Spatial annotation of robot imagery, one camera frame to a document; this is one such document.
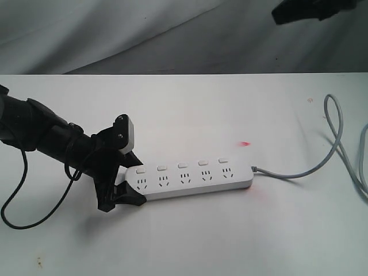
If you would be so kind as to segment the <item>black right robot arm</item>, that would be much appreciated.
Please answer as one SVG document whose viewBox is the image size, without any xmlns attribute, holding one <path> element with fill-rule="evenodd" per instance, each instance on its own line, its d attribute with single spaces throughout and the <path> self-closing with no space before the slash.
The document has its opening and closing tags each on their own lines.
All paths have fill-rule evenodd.
<svg viewBox="0 0 368 276">
<path fill-rule="evenodd" d="M 273 8 L 271 15 L 277 25 L 301 20 L 326 20 L 332 16 L 355 9 L 361 1 L 351 0 L 287 0 Z"/>
</svg>

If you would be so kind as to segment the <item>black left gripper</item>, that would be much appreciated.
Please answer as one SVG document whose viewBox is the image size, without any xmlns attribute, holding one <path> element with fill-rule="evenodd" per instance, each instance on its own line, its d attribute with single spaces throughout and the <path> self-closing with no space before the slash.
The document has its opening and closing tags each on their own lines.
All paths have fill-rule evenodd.
<svg viewBox="0 0 368 276">
<path fill-rule="evenodd" d="M 91 136 L 94 143 L 91 156 L 87 158 L 86 172 L 93 177 L 97 196 L 97 208 L 109 212 L 117 204 L 141 206 L 146 197 L 134 190 L 127 181 L 115 184 L 120 166 L 130 168 L 142 166 L 142 161 L 129 152 L 122 154 L 113 146 L 113 127 Z"/>
</svg>

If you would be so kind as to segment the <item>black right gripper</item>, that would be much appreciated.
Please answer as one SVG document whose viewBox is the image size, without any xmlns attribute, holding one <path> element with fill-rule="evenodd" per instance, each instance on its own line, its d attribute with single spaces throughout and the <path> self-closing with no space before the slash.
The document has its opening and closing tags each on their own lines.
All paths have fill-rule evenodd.
<svg viewBox="0 0 368 276">
<path fill-rule="evenodd" d="M 300 20 L 318 18 L 318 10 L 313 1 L 284 0 L 273 8 L 271 15 L 277 25 Z"/>
</svg>

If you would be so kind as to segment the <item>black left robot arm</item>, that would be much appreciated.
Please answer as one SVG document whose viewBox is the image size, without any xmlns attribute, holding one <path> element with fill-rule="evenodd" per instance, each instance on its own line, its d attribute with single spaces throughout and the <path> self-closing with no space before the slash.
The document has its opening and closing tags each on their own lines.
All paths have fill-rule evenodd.
<svg viewBox="0 0 368 276">
<path fill-rule="evenodd" d="M 88 136 L 42 103 L 22 101 L 1 86 L 1 141 L 24 151 L 39 151 L 93 178 L 98 209 L 109 212 L 117 204 L 140 206 L 144 195 L 123 181 L 115 184 L 118 169 L 140 166 L 133 153 L 134 126 L 127 114 L 119 115 L 111 127 Z"/>
</svg>

